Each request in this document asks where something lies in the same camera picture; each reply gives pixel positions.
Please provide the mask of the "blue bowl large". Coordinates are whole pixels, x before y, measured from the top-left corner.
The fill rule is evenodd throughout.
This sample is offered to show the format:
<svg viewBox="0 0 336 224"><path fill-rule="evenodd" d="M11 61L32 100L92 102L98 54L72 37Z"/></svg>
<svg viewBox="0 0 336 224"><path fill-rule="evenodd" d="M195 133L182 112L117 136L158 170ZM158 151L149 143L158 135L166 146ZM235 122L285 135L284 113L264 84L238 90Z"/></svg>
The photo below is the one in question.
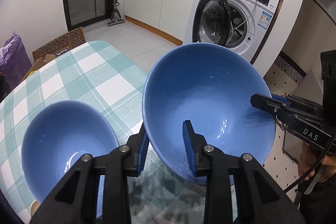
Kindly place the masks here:
<svg viewBox="0 0 336 224"><path fill-rule="evenodd" d="M197 134L224 153L250 153L263 164L276 135L272 114L254 108L254 94L270 96L258 71L240 55L210 43L179 46L152 67L143 89L142 116L156 154L177 176L198 185L182 136L189 120Z"/></svg>

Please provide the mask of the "upright vacuum mop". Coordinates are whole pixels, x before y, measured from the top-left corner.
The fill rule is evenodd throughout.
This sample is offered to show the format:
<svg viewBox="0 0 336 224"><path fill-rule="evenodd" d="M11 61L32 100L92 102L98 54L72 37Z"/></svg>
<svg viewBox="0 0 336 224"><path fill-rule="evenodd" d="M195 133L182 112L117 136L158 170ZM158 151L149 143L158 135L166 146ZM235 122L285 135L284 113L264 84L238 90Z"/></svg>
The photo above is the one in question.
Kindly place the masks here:
<svg viewBox="0 0 336 224"><path fill-rule="evenodd" d="M110 16L110 21L107 24L108 27L125 23L125 19L122 19L122 16L118 10L119 5L120 2L118 0L113 0L113 10Z"/></svg>

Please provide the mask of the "open cardboard box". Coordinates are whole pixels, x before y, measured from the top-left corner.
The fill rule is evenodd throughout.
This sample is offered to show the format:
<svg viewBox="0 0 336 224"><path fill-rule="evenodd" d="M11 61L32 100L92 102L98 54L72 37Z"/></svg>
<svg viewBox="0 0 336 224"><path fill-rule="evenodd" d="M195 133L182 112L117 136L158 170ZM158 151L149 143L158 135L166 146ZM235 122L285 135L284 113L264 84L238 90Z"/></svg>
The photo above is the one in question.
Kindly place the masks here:
<svg viewBox="0 0 336 224"><path fill-rule="evenodd" d="M36 72L37 70L41 69L44 65L48 64L50 61L56 59L55 55L46 54L45 57L40 57L34 65L28 70L25 76L22 78L22 82L29 77L32 73Z"/></svg>

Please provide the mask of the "purple plastic bag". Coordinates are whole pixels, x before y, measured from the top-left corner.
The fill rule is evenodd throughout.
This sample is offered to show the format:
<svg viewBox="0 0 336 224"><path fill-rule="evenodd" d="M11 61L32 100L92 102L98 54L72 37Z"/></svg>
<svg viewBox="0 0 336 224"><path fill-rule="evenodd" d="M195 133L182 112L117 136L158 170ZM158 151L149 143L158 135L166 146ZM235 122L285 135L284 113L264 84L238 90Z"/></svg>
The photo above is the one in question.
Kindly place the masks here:
<svg viewBox="0 0 336 224"><path fill-rule="evenodd" d="M22 38L13 32L1 48L1 73L11 90L20 84L31 66Z"/></svg>

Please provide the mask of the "teal checked tablecloth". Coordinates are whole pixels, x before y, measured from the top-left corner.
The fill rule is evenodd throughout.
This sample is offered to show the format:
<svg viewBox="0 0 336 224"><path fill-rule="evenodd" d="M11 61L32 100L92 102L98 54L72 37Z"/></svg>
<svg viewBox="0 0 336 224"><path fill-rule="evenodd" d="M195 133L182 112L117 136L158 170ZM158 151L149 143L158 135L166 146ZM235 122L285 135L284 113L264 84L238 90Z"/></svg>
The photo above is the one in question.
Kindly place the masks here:
<svg viewBox="0 0 336 224"><path fill-rule="evenodd" d="M34 201L23 175L26 129L46 106L84 102L110 123L120 144L139 132L146 73L109 43L85 43L44 65L1 102L1 191L14 215L29 223ZM173 174L149 148L141 176L130 178L133 223L202 223L205 189Z"/></svg>

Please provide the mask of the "patterned cardboard box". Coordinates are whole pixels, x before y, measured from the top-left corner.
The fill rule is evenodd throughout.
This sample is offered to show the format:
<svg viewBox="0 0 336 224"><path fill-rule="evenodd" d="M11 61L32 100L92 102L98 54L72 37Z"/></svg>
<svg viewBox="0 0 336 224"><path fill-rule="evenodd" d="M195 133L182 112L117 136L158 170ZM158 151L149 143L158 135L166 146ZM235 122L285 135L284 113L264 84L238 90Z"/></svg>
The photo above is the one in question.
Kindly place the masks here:
<svg viewBox="0 0 336 224"><path fill-rule="evenodd" d="M32 52L33 60L37 61L40 57L45 58L46 54L54 55L62 50L72 50L86 42L82 27L75 28L66 34L51 40L45 45Z"/></svg>

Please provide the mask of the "white washing machine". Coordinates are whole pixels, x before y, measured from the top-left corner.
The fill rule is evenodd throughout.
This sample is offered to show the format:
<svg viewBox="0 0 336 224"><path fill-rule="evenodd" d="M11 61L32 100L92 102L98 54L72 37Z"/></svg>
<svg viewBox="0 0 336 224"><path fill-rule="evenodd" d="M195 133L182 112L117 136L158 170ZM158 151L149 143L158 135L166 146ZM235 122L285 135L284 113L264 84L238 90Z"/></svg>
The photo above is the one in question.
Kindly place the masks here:
<svg viewBox="0 0 336 224"><path fill-rule="evenodd" d="M184 44L224 46L253 64L268 36L280 0L193 0Z"/></svg>

